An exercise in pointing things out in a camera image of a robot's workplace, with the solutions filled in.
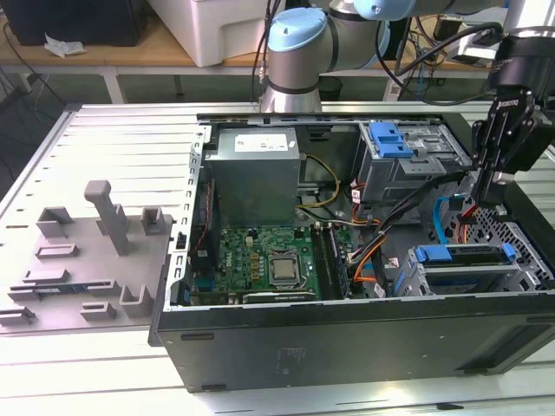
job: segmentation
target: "white box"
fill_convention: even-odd
[[[256,52],[264,33],[265,0],[148,1],[199,67]]]

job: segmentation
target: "blue plastic latch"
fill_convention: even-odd
[[[197,276],[195,283],[200,292],[208,292],[216,289],[216,281],[213,276]]]
[[[370,135],[383,158],[407,158],[414,152],[407,147],[397,126],[390,122],[373,122],[369,125]]]
[[[451,257],[451,253],[449,253],[449,249],[442,244],[437,245],[419,245],[418,249],[415,250],[422,250],[426,254],[426,259],[429,262],[450,262],[453,260]]]
[[[407,273],[405,273],[405,270],[403,270],[401,272],[401,274],[399,275],[399,278],[397,279],[397,282],[395,282],[395,287],[393,288],[394,295],[397,294],[397,290],[399,290],[399,288],[401,287],[401,283],[402,283],[403,280],[405,280],[406,276],[407,276]]]
[[[415,249],[416,259],[422,263],[426,261],[426,252],[423,249]]]
[[[501,248],[503,249],[509,260],[514,262],[517,259],[517,252],[509,243],[503,243],[503,245],[501,245]]]

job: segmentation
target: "sticker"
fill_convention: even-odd
[[[398,269],[399,259],[397,257],[390,257],[388,261],[383,265],[384,269]]]
[[[297,376],[306,358],[306,348],[280,348],[277,351],[276,374],[285,378]]]
[[[238,134],[235,137],[235,152],[287,152],[287,149],[285,134]]]
[[[378,283],[376,283],[374,285],[374,293],[379,297],[379,298],[383,298],[385,297],[385,290],[382,289],[382,286],[380,286]]]
[[[353,202],[355,204],[360,204],[361,203],[361,192],[357,189],[353,189],[350,192],[351,196],[353,197]]]
[[[60,293],[61,290],[59,289],[39,289],[36,290],[36,293]]]

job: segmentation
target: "blue cable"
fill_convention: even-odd
[[[434,205],[434,228],[437,237],[440,239],[440,243],[447,244],[447,238],[445,237],[445,232],[443,231],[443,227],[441,226],[441,218],[440,218],[440,208],[441,204],[445,201],[448,201],[449,198],[447,197],[439,197],[435,201]]]

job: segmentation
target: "yellow wire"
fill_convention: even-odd
[[[331,170],[331,168],[326,165],[325,163],[323,163],[323,160],[317,158],[316,156],[314,156],[313,154],[307,154],[306,157],[308,159],[313,159],[317,162],[319,162],[320,164],[322,164],[322,166],[324,167],[324,169],[326,171],[328,171],[330,173],[331,176],[333,176],[333,179],[336,181],[336,189],[333,192],[333,195],[331,196],[330,199],[327,199],[325,201],[322,202],[316,202],[314,204],[301,204],[301,205],[297,205],[297,208],[319,208],[321,206],[327,205],[327,204],[331,204],[333,201],[336,200],[337,196],[339,195],[339,191],[341,190],[341,181],[339,180],[339,178],[337,177],[337,175]]]

